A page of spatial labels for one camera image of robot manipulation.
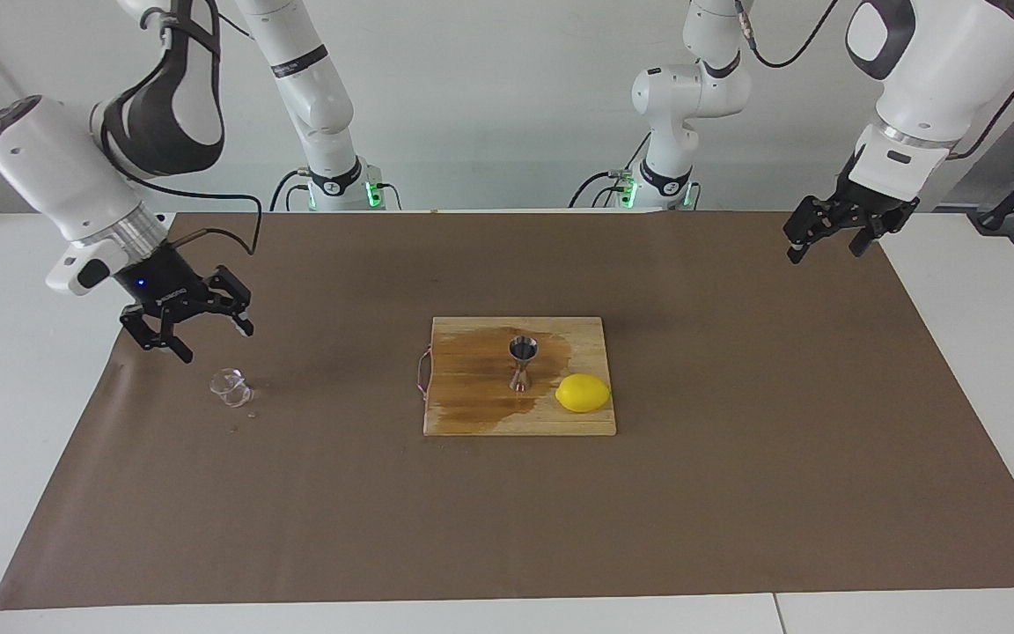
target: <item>metal handle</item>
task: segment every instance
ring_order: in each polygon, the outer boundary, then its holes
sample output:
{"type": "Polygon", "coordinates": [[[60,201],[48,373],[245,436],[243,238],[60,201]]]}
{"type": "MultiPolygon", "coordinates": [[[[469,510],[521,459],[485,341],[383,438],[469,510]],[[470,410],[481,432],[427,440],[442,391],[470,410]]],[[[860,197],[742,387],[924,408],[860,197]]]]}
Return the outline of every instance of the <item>metal handle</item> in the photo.
{"type": "Polygon", "coordinates": [[[426,378],[422,378],[426,358],[428,358],[428,360],[433,358],[433,346],[428,346],[422,354],[422,357],[417,360],[417,389],[420,393],[422,393],[422,401],[428,403],[430,402],[430,393],[428,393],[428,390],[430,389],[430,378],[433,377],[433,365],[430,364],[430,375],[426,378]]]}

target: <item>wet stain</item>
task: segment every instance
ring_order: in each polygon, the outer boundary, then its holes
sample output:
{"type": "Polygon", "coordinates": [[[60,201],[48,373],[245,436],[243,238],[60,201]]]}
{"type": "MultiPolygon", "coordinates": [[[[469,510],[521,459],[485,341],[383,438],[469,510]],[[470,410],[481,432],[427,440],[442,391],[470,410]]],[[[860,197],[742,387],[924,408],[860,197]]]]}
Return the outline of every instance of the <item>wet stain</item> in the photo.
{"type": "Polygon", "coordinates": [[[570,361],[571,345],[553,333],[494,328],[440,337],[433,348],[430,385],[435,432],[487,433],[508,417],[534,410],[566,376],[570,361]],[[538,356],[527,366],[530,390],[522,394],[508,386],[515,362],[507,344],[518,336],[538,341],[538,356]]]}

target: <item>table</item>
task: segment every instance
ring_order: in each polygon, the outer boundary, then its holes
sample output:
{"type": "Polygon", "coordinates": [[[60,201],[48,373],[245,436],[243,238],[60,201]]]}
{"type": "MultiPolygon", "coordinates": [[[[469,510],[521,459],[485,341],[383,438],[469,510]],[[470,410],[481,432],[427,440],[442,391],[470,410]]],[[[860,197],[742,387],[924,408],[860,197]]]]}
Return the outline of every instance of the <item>table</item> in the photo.
{"type": "MultiPolygon", "coordinates": [[[[934,214],[914,217],[884,248],[1014,477],[1014,249],[1006,239],[980,237],[964,217],[934,214]]],[[[49,221],[0,216],[0,577],[99,376],[118,331],[114,316],[126,302],[114,284],[87,297],[46,290],[42,277],[63,249],[49,221]],[[20,412],[25,424],[17,424],[20,412]]],[[[500,631],[628,631],[636,624],[647,631],[776,633],[782,622],[794,634],[851,625],[861,631],[1014,630],[1014,590],[0,613],[0,631],[32,631],[39,624],[49,631],[116,631],[128,623],[160,631],[240,631],[252,624],[420,631],[470,623],[500,631]]]]}

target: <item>robotic arm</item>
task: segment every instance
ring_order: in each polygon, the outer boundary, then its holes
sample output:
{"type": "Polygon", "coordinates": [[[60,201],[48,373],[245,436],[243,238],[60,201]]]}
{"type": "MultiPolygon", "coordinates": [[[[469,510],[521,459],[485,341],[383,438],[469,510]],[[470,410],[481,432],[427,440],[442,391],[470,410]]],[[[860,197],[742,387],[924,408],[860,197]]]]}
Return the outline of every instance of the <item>robotic arm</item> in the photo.
{"type": "Polygon", "coordinates": [[[121,316],[137,343],[190,362],[194,353],[174,336],[174,325],[203,312],[228,314],[250,336],[249,290],[225,266],[199,277],[112,165],[161,177],[208,168],[221,155],[217,6],[213,0],[172,0],[168,9],[123,4],[142,27],[157,28],[163,51],[156,68],[93,108],[91,137],[47,96],[1,110],[0,172],[70,242],[46,283],[84,294],[115,277],[137,300],[121,316]],[[154,318],[158,330],[144,318],[154,318]]]}
{"type": "MultiPolygon", "coordinates": [[[[745,5],[752,4],[747,0],[745,5]]],[[[741,29],[735,0],[692,0],[683,43],[696,64],[645,70],[632,85],[632,103],[647,117],[647,156],[632,173],[624,206],[673,209],[691,188],[699,134],[696,117],[728,117],[749,100],[749,73],[741,68],[741,29]]]]}
{"type": "Polygon", "coordinates": [[[863,0],[848,52],[884,92],[837,191],[806,197],[786,222],[794,264],[841,229],[860,229],[860,257],[902,228],[927,178],[1014,75],[1014,0],[863,0]]]}
{"type": "Polygon", "coordinates": [[[383,205],[381,170],[355,155],[354,105],[301,0],[237,0],[269,61],[310,170],[310,200],[324,211],[383,205]]]}

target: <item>clear glass cup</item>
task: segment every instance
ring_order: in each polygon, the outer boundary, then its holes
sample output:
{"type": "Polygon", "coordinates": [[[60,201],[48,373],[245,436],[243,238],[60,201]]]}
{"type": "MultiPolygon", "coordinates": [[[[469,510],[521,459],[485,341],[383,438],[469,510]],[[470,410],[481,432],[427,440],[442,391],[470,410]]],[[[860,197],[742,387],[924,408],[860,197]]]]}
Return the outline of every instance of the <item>clear glass cup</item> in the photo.
{"type": "Polygon", "coordinates": [[[237,368],[214,372],[213,378],[210,378],[210,392],[217,394],[229,407],[240,407],[252,398],[252,389],[244,383],[244,376],[237,368]]]}

